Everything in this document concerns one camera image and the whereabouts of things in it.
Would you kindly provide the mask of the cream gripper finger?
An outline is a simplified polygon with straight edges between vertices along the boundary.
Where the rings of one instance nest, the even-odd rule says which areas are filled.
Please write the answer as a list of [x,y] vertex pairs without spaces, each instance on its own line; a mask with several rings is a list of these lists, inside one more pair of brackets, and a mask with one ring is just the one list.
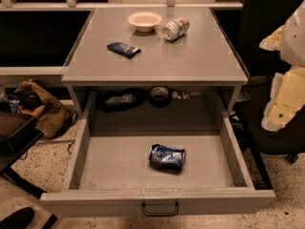
[[261,126],[277,132],[295,117],[305,105],[305,68],[292,66],[286,73],[276,73],[272,81]]
[[259,43],[259,48],[266,51],[279,51],[281,48],[282,33],[283,26],[280,26]]

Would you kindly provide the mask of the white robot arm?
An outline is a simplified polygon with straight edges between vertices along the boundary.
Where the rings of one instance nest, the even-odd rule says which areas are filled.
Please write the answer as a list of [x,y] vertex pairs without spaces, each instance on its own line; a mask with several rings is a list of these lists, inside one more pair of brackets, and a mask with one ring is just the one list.
[[276,73],[261,126],[271,132],[284,128],[305,105],[305,1],[286,23],[264,38],[259,47],[279,51],[291,68]]

